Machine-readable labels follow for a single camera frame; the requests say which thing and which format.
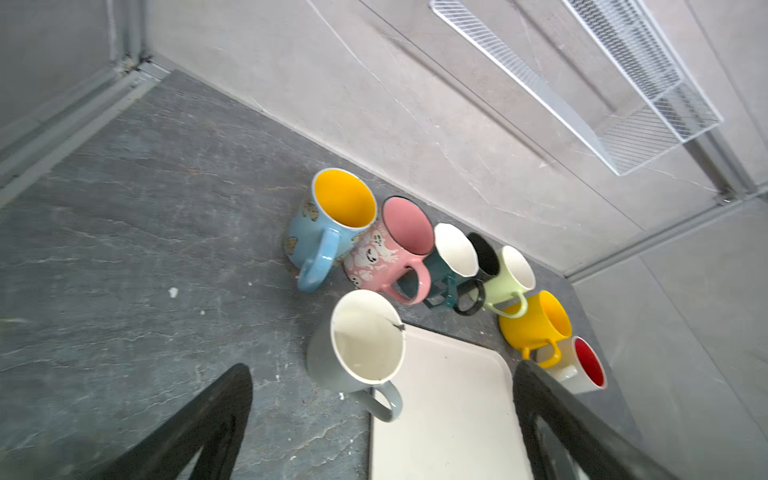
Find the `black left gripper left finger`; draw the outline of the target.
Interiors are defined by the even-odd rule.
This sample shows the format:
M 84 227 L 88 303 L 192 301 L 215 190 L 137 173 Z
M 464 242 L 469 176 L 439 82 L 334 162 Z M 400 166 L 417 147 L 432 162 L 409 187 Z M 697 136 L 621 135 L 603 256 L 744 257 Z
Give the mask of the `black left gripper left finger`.
M 175 479 L 195 460 L 192 479 L 229 479 L 252 400 L 250 370 L 235 364 L 151 435 L 86 477 Z

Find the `black mug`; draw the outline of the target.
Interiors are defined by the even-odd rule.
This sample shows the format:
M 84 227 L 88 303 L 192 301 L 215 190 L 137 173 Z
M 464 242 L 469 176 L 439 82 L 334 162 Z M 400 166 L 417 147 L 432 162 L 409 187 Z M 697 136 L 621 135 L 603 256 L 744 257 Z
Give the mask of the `black mug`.
M 462 295 L 469 294 L 471 291 L 476 290 L 474 303 L 467 310 L 461 310 L 459 300 L 456 300 L 453 310 L 461 316 L 472 316 L 483 308 L 487 297 L 485 283 L 492 280 L 500 272 L 499 260 L 493 247 L 488 241 L 476 232 L 470 232 L 467 235 L 467 238 L 477 255 L 479 269 L 470 279 L 457 285 L 458 299 Z

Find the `grey mug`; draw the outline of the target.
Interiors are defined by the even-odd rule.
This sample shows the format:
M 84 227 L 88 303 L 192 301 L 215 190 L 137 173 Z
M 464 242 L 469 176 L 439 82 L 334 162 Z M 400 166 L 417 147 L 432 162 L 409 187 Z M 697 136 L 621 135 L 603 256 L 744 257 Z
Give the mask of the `grey mug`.
M 355 399 L 372 416 L 393 422 L 403 409 L 392 378 L 405 357 L 405 325 L 393 305 L 370 290 L 340 298 L 307 348 L 307 371 L 320 386 Z

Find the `light green mug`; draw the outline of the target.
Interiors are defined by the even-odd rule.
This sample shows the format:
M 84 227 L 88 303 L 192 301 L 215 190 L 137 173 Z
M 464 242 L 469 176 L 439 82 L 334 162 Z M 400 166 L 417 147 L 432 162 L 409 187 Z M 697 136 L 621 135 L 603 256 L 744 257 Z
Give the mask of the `light green mug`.
M 500 273 L 484 282 L 485 300 L 482 309 L 509 319 L 520 318 L 528 309 L 524 294 L 536 286 L 535 274 L 523 254 L 512 246 L 501 247 L 496 255 L 500 264 Z M 513 298 L 519 299 L 515 314 L 505 313 L 495 307 L 495 304 L 507 302 Z

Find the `white mug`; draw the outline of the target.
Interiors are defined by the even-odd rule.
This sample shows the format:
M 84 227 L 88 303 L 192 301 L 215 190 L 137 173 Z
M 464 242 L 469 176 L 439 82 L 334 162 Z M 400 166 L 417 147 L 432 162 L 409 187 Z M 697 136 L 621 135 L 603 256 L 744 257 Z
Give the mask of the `white mug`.
M 607 375 L 595 350 L 578 335 L 557 343 L 562 358 L 545 371 L 572 394 L 604 390 Z

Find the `pink ghost pattern mug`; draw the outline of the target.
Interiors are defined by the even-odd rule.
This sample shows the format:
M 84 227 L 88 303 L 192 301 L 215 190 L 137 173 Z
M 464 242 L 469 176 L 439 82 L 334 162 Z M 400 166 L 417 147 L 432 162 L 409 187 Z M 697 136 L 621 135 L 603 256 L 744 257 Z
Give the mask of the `pink ghost pattern mug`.
M 424 259 L 433 251 L 435 234 L 426 213 L 403 196 L 388 197 L 380 218 L 363 235 L 343 262 L 348 279 L 359 289 L 384 292 L 414 305 L 426 299 L 431 275 Z M 393 286 L 408 270 L 416 273 L 416 293 L 406 297 Z

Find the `blue butterfly mug yellow inside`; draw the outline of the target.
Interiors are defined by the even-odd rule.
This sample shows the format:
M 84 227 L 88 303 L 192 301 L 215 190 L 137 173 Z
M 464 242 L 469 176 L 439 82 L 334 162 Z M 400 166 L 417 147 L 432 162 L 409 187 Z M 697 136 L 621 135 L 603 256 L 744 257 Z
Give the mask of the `blue butterfly mug yellow inside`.
M 316 173 L 283 241 L 285 254 L 299 270 L 298 289 L 316 291 L 377 214 L 377 201 L 359 177 L 340 168 Z

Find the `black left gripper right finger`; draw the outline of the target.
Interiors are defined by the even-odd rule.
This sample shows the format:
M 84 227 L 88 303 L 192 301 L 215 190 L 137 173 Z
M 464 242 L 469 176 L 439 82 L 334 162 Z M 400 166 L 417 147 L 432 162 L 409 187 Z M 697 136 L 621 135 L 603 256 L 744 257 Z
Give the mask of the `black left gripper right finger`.
M 557 477 L 540 442 L 544 421 L 592 479 L 673 479 L 675 475 L 624 439 L 537 363 L 523 360 L 513 375 L 513 398 L 535 479 Z

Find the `dark green mug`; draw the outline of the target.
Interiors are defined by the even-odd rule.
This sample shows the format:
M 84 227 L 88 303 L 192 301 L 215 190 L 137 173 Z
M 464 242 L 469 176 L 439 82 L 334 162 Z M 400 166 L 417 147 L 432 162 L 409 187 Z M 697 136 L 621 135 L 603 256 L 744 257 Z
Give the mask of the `dark green mug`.
M 463 316 L 474 315 L 485 301 L 483 282 L 476 278 L 479 261 L 474 246 L 456 226 L 438 223 L 434 227 L 435 250 L 424 260 L 431 276 L 430 291 L 423 304 L 430 309 L 451 307 Z M 469 281 L 477 289 L 477 299 L 469 310 L 456 307 L 458 286 Z

